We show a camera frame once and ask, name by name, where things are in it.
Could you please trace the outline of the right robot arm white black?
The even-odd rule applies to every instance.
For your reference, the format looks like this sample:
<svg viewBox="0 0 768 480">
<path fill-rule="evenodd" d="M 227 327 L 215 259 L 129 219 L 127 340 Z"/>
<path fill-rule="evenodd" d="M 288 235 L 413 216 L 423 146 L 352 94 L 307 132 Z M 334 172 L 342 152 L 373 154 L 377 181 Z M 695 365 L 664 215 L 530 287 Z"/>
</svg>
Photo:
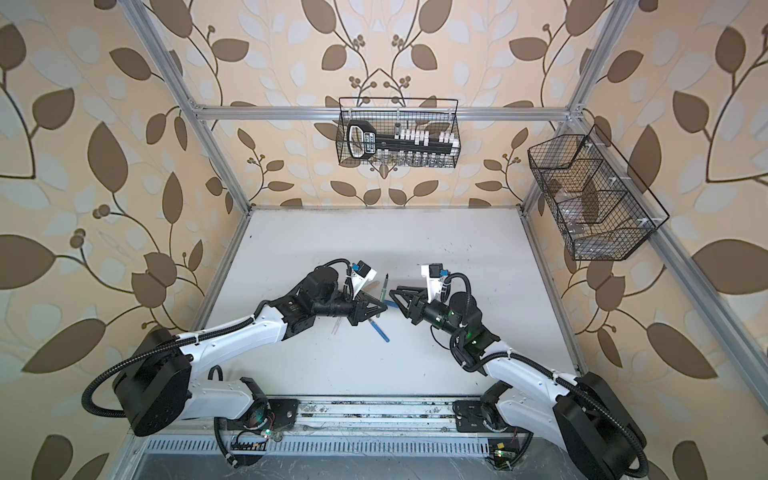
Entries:
<svg viewBox="0 0 768 480">
<path fill-rule="evenodd" d="M 588 479 L 648 475 L 645 435 L 602 377 L 558 372 L 517 352 L 483 324 L 465 292 L 441 301 L 424 288 L 400 287 L 389 296 L 412 324 L 448 333 L 448 349 L 464 371 L 494 379 L 488 392 L 505 425 L 561 448 Z"/>
</svg>

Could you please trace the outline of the tan pen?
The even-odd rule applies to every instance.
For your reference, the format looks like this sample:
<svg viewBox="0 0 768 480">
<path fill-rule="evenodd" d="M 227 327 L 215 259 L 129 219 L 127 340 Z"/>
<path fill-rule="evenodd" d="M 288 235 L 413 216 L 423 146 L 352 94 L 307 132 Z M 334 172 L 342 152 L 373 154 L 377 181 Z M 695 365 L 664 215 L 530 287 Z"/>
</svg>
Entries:
<svg viewBox="0 0 768 480">
<path fill-rule="evenodd" d="M 385 279 L 380 292 L 380 300 L 386 302 L 386 295 L 388 290 L 389 274 L 385 274 Z"/>
</svg>

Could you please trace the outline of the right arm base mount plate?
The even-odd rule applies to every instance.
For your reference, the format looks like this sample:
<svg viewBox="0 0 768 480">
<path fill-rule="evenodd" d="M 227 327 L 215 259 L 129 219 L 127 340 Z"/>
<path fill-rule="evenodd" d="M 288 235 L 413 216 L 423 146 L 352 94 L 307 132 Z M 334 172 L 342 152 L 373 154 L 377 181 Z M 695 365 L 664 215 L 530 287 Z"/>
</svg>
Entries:
<svg viewBox="0 0 768 480">
<path fill-rule="evenodd" d="M 452 404 L 455 428 L 460 433 L 532 434 L 536 409 L 520 402 L 499 405 L 480 400 L 456 400 Z"/>
</svg>

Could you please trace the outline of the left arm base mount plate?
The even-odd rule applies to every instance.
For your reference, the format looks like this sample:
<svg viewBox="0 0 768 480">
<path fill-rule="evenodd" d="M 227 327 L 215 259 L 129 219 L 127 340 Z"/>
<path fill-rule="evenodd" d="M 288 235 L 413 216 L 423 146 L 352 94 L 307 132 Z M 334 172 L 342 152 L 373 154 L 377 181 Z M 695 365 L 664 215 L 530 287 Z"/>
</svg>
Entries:
<svg viewBox="0 0 768 480">
<path fill-rule="evenodd" d="M 240 419 L 225 419 L 225 431 L 265 431 L 292 429 L 298 418 L 300 401 L 296 398 L 271 398 L 252 414 Z"/>
</svg>

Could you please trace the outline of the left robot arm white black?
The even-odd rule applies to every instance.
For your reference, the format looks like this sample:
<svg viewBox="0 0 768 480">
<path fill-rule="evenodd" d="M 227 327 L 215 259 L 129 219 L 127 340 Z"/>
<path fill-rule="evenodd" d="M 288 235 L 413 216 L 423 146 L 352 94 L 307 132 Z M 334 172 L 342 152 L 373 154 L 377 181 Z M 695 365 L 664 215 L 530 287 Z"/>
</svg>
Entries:
<svg viewBox="0 0 768 480">
<path fill-rule="evenodd" d="M 208 417 L 247 429 L 268 427 L 274 416 L 257 383 L 250 377 L 225 381 L 218 368 L 308 330 L 319 317 L 345 318 L 356 326 L 384 312 L 385 303 L 363 290 L 375 276 L 375 270 L 359 261 L 349 265 L 341 280 L 333 263 L 327 263 L 242 319 L 180 335 L 165 329 L 151 332 L 135 353 L 137 362 L 121 369 L 113 382 L 133 433 L 150 436 L 177 420 Z"/>
</svg>

